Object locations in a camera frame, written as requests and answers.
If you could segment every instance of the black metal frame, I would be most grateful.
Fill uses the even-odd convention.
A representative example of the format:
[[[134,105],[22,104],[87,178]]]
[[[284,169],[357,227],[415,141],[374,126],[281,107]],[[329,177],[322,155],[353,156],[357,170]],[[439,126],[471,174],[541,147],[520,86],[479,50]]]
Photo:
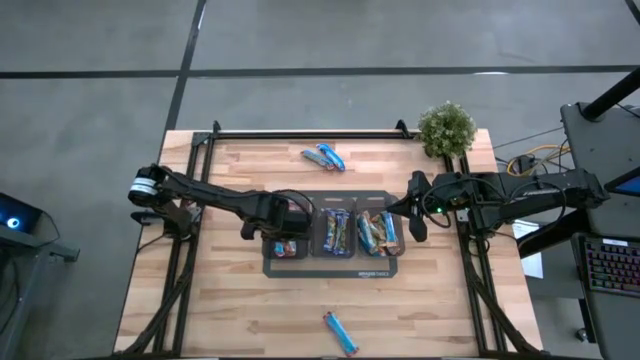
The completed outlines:
[[[214,122],[212,132],[196,132],[193,134],[191,142],[191,151],[189,154],[189,161],[186,174],[189,177],[193,177],[195,173],[195,164],[198,157],[198,152],[201,146],[206,145],[205,159],[203,164],[203,171],[201,181],[208,180],[208,174],[213,159],[213,147],[217,140],[245,140],[245,139],[412,139],[415,133],[410,132],[405,123],[399,120],[394,130],[389,131],[223,131],[220,128],[218,122]],[[453,161],[450,158],[445,158],[445,166],[447,171],[454,171]],[[469,172],[469,164],[466,157],[460,159],[460,167],[462,172]],[[197,204],[200,210],[203,209],[202,204]],[[186,325],[187,309],[189,306],[189,295],[191,290],[191,281],[193,278],[193,271],[195,266],[196,253],[198,248],[200,228],[202,225],[201,217],[198,218],[196,224],[197,231],[192,238],[186,240],[189,243],[187,252],[187,259],[184,265],[182,274],[178,277],[177,281],[177,265],[180,256],[180,248],[183,241],[174,241],[171,254],[169,257],[169,267],[167,270],[167,276],[165,280],[165,287],[162,296],[162,304],[158,312],[154,315],[149,325],[140,334],[140,337],[134,345],[125,350],[124,352],[114,353],[108,358],[110,359],[148,359],[148,358],[180,358],[182,351],[182,344],[184,340],[184,331]],[[471,261],[471,253],[469,252],[469,241],[471,240],[470,228],[468,222],[455,221],[458,230],[458,240],[460,244],[460,254],[462,257],[462,263],[464,268],[465,280],[467,283],[467,290],[469,295],[469,305],[471,308],[472,321],[474,325],[474,332],[476,337],[476,343],[478,347],[479,357],[487,357],[492,359],[546,359],[546,360],[577,360],[578,358],[569,358],[561,356],[551,356],[546,353],[531,354],[531,353],[515,353],[507,351],[507,344],[505,340],[505,332],[503,331],[501,324],[506,324],[514,332],[515,327],[509,322],[506,315],[500,310],[496,301],[496,292],[493,284],[493,277],[491,274],[491,268],[489,264],[489,258],[487,256],[486,248],[483,243],[478,240],[478,257],[480,259],[480,268],[482,272],[482,282],[484,287],[478,287],[476,279],[478,275],[473,267]],[[480,303],[478,296],[484,299],[485,304],[490,309],[491,320],[493,325],[494,337],[496,339],[497,350],[489,350],[487,346],[487,338],[482,322],[482,313],[480,309]],[[176,301],[180,298],[177,323],[175,327],[175,333],[173,337],[173,344],[171,350],[164,350],[164,339],[166,336],[166,322],[167,317],[171,311],[171,308],[175,305]],[[145,349],[148,347],[151,340],[154,339],[152,352],[145,353]],[[519,350],[522,350],[523,346],[516,346]]]

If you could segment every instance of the wooden table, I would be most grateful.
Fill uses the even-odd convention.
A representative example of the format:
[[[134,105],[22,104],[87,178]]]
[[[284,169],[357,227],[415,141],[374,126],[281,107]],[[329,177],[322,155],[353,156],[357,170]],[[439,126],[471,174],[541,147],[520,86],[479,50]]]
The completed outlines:
[[[184,172],[191,137],[192,131],[168,132],[161,164]],[[430,181],[445,171],[443,161],[426,157],[418,142],[333,140],[327,143],[348,170],[328,172],[299,154],[318,142],[216,141],[209,182],[237,190],[386,190],[402,197],[412,171],[424,171]],[[478,131],[467,156],[471,171],[497,170],[487,130]],[[198,161],[196,169],[201,169]],[[261,242],[240,238],[235,215],[207,208],[204,216],[183,356],[343,356],[322,320],[327,311],[338,315],[360,346],[357,356],[477,355],[455,227],[427,223],[428,241],[417,243],[405,221],[407,249],[390,279],[273,279],[262,272]],[[161,231],[161,226],[145,228],[141,244]],[[115,350],[131,344],[157,310],[170,248],[169,240],[159,241],[137,256]],[[525,338],[541,348],[515,242],[492,238],[489,258],[500,305]]]

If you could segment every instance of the computer monitor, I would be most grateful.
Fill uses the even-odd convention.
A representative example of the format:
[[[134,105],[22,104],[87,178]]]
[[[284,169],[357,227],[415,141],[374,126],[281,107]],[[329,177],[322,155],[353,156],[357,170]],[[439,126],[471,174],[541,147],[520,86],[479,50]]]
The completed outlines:
[[[604,188],[615,194],[640,197],[640,167],[610,181]]]

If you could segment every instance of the robotic arm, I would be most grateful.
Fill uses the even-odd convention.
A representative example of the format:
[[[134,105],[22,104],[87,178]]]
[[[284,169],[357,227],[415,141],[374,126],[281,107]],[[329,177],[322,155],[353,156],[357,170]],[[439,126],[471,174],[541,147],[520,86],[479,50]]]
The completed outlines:
[[[153,209],[165,220],[167,232],[186,239],[194,233],[194,220],[201,214],[178,207],[173,202],[175,199],[235,213],[244,221],[240,233],[245,240],[253,240],[255,230],[262,232],[263,240],[308,240],[311,214],[287,196],[277,192],[225,189],[155,164],[138,170],[129,190],[129,200]]]
[[[593,174],[582,169],[561,174],[516,177],[507,173],[444,173],[429,184],[421,171],[413,172],[407,195],[387,207],[409,218],[409,230],[418,242],[427,239],[423,216],[468,209],[472,233],[488,236],[503,223],[562,206],[595,208],[609,195]]]

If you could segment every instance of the green plant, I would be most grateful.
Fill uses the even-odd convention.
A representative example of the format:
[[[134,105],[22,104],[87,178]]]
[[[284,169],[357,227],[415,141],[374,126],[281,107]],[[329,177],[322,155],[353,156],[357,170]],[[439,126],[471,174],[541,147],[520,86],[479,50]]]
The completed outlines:
[[[460,156],[471,148],[476,126],[473,119],[458,104],[446,103],[430,108],[420,115],[420,134],[424,152],[430,157]]]

